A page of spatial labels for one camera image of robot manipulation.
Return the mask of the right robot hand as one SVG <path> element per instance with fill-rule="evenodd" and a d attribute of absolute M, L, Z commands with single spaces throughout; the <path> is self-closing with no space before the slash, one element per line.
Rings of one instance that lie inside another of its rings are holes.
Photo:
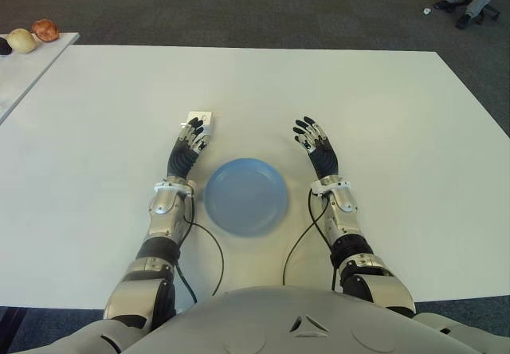
<path fill-rule="evenodd" d="M 336 153 L 324 130 L 312 118 L 295 121 L 294 139 L 308 153 L 318 179 L 339 174 Z"/>

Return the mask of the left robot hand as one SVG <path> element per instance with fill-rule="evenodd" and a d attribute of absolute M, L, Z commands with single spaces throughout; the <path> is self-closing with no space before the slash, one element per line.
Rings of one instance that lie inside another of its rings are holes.
<path fill-rule="evenodd" d="M 186 179 L 209 142 L 210 134 L 204 131 L 204 121 L 197 117 L 189 120 L 171 150 L 167 162 L 167 177 Z"/>

